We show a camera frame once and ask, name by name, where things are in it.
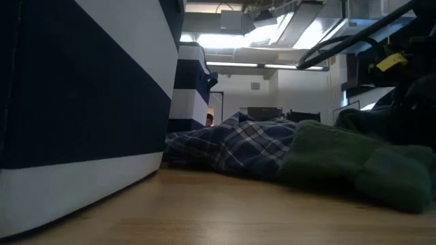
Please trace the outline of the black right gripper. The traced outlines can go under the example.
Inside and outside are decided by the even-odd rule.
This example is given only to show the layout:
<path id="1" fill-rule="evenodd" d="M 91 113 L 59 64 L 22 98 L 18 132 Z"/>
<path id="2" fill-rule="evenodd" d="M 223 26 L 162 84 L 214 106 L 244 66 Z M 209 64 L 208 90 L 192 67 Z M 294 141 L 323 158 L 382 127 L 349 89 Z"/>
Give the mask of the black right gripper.
<path id="1" fill-rule="evenodd" d="M 408 64 L 380 71 L 376 64 L 394 53 L 401 53 Z M 371 79 L 374 85 L 398 85 L 392 142 L 436 146 L 436 37 L 417 36 L 405 44 L 384 44 L 371 63 Z"/>

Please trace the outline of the green sweater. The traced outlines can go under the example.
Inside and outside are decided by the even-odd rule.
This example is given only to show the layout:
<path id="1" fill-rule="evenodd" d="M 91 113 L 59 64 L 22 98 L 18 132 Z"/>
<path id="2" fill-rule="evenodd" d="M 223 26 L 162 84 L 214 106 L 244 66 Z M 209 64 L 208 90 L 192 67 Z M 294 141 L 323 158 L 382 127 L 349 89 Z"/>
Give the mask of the green sweater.
<path id="1" fill-rule="evenodd" d="M 277 180 L 421 214 L 436 202 L 436 133 L 392 110 L 301 121 Z"/>

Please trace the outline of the dark blue plaid shirt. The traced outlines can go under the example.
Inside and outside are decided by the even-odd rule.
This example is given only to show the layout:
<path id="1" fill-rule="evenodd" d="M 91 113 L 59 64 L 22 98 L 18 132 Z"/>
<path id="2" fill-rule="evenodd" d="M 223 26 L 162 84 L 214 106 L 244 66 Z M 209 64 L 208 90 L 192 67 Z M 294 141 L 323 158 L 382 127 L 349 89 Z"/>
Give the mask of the dark blue plaid shirt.
<path id="1" fill-rule="evenodd" d="M 221 174 L 273 181 L 294 138 L 296 123 L 256 121 L 237 112 L 219 125 L 169 133 L 163 160 L 213 169 Z"/>

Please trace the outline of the yellow right gripper label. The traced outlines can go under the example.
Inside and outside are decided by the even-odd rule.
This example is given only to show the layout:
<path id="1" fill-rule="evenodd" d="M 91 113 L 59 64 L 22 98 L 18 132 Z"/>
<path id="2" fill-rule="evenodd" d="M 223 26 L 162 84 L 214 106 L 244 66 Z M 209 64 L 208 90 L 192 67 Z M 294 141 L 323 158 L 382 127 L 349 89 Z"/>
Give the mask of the yellow right gripper label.
<path id="1" fill-rule="evenodd" d="M 385 72 L 395 65 L 406 65 L 408 64 L 408 60 L 401 53 L 394 53 L 390 56 L 387 56 L 384 60 L 380 61 L 376 64 L 376 67 Z"/>

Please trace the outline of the black covered cabinet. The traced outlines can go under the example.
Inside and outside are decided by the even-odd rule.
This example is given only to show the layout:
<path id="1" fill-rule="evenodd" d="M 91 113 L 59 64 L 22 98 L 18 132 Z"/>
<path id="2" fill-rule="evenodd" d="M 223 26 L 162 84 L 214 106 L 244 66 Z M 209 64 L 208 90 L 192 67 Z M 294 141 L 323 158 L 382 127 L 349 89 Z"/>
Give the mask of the black covered cabinet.
<path id="1" fill-rule="evenodd" d="M 312 113 L 305 113 L 305 112 L 294 112 L 294 111 L 289 111 L 286 114 L 286 119 L 290 120 L 292 122 L 295 123 L 299 123 L 300 121 L 303 120 L 314 120 L 317 122 L 321 122 L 321 114 L 317 113 L 317 114 L 312 114 Z"/>

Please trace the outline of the ceiling light strip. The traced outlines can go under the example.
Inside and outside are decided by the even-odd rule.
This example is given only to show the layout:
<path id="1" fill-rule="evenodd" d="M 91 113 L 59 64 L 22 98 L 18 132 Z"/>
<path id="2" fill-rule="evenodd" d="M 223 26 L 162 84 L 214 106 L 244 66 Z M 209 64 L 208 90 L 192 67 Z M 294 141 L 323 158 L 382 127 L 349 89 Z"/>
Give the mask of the ceiling light strip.
<path id="1" fill-rule="evenodd" d="M 216 67 L 250 67 L 250 68 L 258 67 L 257 63 L 235 63 L 235 62 L 207 61 L 206 64 L 208 66 L 216 66 Z"/>
<path id="2" fill-rule="evenodd" d="M 295 65 L 278 65 L 278 64 L 265 64 L 265 69 L 284 69 L 284 70 L 307 70 L 307 71 L 325 71 L 328 67 L 309 67 L 306 69 L 299 69 Z"/>

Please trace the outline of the grey ceiling unit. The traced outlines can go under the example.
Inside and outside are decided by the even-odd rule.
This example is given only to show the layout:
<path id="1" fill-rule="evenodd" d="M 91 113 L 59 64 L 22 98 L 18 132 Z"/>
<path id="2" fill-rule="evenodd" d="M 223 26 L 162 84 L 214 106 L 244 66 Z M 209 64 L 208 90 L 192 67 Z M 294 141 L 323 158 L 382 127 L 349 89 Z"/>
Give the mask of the grey ceiling unit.
<path id="1" fill-rule="evenodd" d="M 240 11 L 221 10 L 220 31 L 222 33 L 240 33 L 243 15 Z"/>

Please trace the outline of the navy white striped fabric bin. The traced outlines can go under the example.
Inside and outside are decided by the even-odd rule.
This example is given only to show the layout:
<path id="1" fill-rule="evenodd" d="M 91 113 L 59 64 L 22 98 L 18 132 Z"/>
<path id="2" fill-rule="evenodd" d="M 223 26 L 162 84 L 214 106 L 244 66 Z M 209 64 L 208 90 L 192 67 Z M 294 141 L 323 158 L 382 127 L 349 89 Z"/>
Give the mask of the navy white striped fabric bin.
<path id="1" fill-rule="evenodd" d="M 0 242 L 156 172 L 187 0 L 0 0 Z"/>
<path id="2" fill-rule="evenodd" d="M 208 103 L 218 74 L 206 62 L 204 48 L 196 42 L 182 42 L 178 61 L 168 132 L 193 131 L 206 126 Z"/>

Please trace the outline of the silver ventilation duct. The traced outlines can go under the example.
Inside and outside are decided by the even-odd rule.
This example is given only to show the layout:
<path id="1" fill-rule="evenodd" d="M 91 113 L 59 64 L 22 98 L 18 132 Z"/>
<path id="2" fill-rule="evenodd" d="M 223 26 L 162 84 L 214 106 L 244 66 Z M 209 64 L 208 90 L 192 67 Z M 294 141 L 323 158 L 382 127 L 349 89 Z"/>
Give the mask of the silver ventilation duct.
<path id="1" fill-rule="evenodd" d="M 265 50 L 308 50 L 354 35 L 411 0 L 290 0 L 269 9 L 276 18 L 254 22 L 247 46 Z"/>

